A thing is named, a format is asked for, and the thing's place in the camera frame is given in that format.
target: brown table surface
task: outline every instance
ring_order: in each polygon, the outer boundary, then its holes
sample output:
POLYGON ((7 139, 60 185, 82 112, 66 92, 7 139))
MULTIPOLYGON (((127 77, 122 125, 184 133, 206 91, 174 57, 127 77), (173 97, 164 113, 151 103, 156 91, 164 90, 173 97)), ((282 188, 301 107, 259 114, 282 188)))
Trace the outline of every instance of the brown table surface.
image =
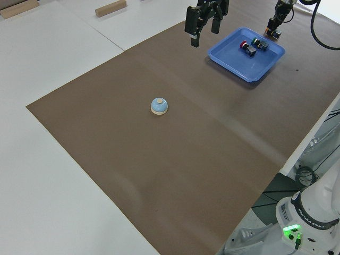
MULTIPOLYGON (((180 23, 28 106, 162 255, 215 254, 339 93, 339 52, 314 42, 298 10, 259 82, 207 57, 238 27, 263 32, 274 5, 231 1, 199 48, 180 23), (155 97, 168 113, 151 113, 155 97)), ((340 41, 321 15, 316 30, 340 41)))

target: wooden stick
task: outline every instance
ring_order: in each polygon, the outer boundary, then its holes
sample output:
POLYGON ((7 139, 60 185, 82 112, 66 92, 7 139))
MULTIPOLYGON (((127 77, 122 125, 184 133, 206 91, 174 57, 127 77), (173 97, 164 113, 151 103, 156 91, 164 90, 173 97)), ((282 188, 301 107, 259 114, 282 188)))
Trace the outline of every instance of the wooden stick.
POLYGON ((96 9, 96 16, 100 18, 100 17, 103 17, 104 15, 118 11, 125 7, 126 7, 126 0, 119 0, 117 2, 108 4, 101 8, 96 9))
POLYGON ((22 12, 28 11, 30 9, 33 9, 35 7, 38 7, 39 3, 37 0, 27 0, 25 2, 22 2, 20 4, 13 5, 11 7, 8 7, 6 9, 3 9, 0 11, 0 14, 5 19, 8 19, 10 17, 13 17, 15 15, 18 15, 22 12))

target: blue and beige knob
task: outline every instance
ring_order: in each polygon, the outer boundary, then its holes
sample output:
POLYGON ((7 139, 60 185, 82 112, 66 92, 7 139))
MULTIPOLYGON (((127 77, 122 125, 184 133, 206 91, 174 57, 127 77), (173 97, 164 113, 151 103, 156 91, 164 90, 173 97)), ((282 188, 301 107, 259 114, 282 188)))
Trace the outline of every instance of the blue and beige knob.
POLYGON ((168 103, 162 97, 155 98, 151 103, 151 111, 157 115, 163 115, 168 111, 168 103))

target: plastic tray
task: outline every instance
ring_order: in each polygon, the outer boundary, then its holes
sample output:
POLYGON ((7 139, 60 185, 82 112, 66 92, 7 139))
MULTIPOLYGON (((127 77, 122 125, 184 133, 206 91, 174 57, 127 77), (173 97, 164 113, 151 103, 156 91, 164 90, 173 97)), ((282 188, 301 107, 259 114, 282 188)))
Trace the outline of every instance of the plastic tray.
POLYGON ((275 42, 249 28, 241 27, 208 50, 208 55, 243 80, 253 82, 258 81, 285 52, 285 49, 275 42), (257 49, 255 55, 251 57, 240 48, 240 43, 246 40, 251 44, 254 37, 264 40, 269 46, 266 51, 257 49))

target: wooden block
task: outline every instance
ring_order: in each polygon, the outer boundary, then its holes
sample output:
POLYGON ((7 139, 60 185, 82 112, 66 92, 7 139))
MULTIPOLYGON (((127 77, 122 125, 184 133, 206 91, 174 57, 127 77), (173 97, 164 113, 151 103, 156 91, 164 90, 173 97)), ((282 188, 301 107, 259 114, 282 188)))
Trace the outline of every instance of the wooden block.
POLYGON ((20 4, 13 5, 11 7, 8 7, 6 9, 3 9, 0 11, 0 14, 5 19, 8 19, 10 17, 13 17, 15 15, 18 15, 22 12, 28 11, 30 9, 33 9, 35 7, 38 7, 39 3, 37 0, 27 0, 25 2, 22 2, 20 4))
POLYGON ((108 4, 101 8, 96 9, 96 16, 100 18, 100 17, 103 17, 104 15, 118 11, 125 7, 126 7, 126 0, 119 0, 117 2, 108 4))

